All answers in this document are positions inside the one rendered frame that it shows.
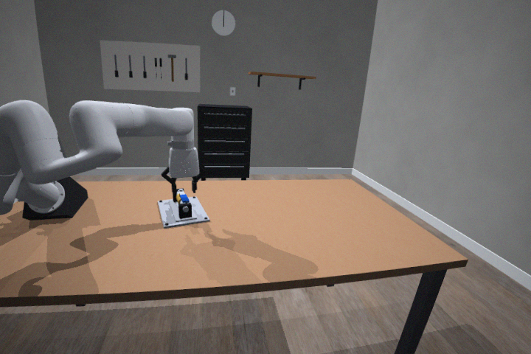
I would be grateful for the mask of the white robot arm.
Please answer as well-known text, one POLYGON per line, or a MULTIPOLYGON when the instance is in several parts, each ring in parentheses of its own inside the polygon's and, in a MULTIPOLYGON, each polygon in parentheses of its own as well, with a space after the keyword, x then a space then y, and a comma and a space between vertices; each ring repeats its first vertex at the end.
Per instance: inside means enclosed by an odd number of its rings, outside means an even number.
POLYGON ((15 198, 35 212, 55 211, 65 198, 56 181, 115 162, 122 155, 118 137, 171 136, 172 148, 194 148, 190 108, 85 100, 72 106, 69 121, 80 152, 66 158, 41 105, 18 100, 0 107, 0 215, 11 211, 15 198))

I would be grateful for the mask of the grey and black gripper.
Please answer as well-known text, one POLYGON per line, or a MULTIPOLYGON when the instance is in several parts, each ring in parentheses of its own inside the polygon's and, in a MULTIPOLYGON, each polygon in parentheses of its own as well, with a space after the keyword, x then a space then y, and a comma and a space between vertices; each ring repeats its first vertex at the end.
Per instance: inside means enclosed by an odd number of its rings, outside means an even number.
POLYGON ((162 177, 172 184, 172 192, 175 195, 177 195, 177 178, 192 177, 192 191, 195 193, 197 190, 197 182, 203 174, 205 174, 205 170, 198 164, 198 152, 195 147, 186 150, 170 149, 169 166, 162 173, 162 177), (170 173, 172 178, 167 176, 168 173, 170 173))

